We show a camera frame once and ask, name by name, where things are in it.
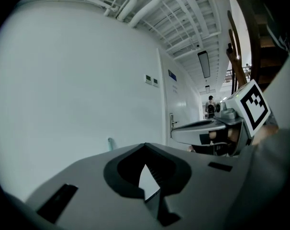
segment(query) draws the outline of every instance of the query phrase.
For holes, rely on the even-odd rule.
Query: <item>ceiling light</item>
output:
[[[201,62],[201,68],[203,72],[203,77],[206,79],[210,77],[210,65],[207,51],[202,51],[197,54],[199,61]]]

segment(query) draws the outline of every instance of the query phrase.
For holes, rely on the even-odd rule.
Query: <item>person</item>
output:
[[[214,109],[216,108],[216,103],[214,102],[212,95],[209,96],[209,100],[206,103],[205,112],[207,112],[207,113],[208,113],[208,105],[213,105],[214,106]]]

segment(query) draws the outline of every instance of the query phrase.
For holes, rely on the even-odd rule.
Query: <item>door handle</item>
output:
[[[179,121],[174,121],[174,114],[173,113],[170,113],[169,117],[170,117],[170,132],[172,132],[172,130],[174,129],[174,124],[179,123]]]

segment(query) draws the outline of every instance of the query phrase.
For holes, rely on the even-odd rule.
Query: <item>ceiling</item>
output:
[[[34,0],[22,0],[21,3]],[[99,0],[112,9],[109,17],[119,17],[131,0]],[[129,23],[152,0],[137,0],[124,19]],[[191,76],[201,94],[209,85],[217,93],[224,81],[229,60],[226,49],[229,43],[230,24],[227,11],[231,10],[229,0],[160,0],[136,24],[154,34],[161,45]],[[210,77],[204,78],[197,53],[206,50],[210,63]]]

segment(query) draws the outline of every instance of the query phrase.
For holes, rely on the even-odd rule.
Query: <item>wall sign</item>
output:
[[[176,78],[176,75],[174,73],[172,73],[170,70],[168,70],[168,74],[173,80],[175,80],[177,82],[177,78]]]

